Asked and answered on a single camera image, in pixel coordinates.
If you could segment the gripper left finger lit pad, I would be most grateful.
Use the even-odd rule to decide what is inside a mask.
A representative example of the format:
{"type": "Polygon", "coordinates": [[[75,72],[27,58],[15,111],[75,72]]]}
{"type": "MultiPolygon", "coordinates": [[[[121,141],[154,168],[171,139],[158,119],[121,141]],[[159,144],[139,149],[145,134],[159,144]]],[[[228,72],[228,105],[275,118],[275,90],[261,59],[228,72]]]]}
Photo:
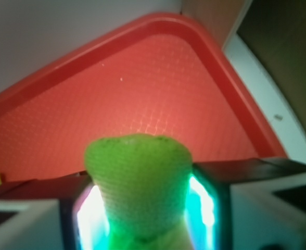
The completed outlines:
{"type": "Polygon", "coordinates": [[[0,185],[0,249],[107,249],[108,234],[87,175],[0,185]]]}

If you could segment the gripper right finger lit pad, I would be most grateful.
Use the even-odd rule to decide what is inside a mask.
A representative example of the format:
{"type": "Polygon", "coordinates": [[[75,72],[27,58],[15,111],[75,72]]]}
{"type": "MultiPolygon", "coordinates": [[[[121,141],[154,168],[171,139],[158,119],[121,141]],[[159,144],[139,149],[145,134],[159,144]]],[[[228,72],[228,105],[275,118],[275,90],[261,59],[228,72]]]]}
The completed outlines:
{"type": "Polygon", "coordinates": [[[186,221],[194,249],[306,249],[306,164],[197,162],[186,221]]]}

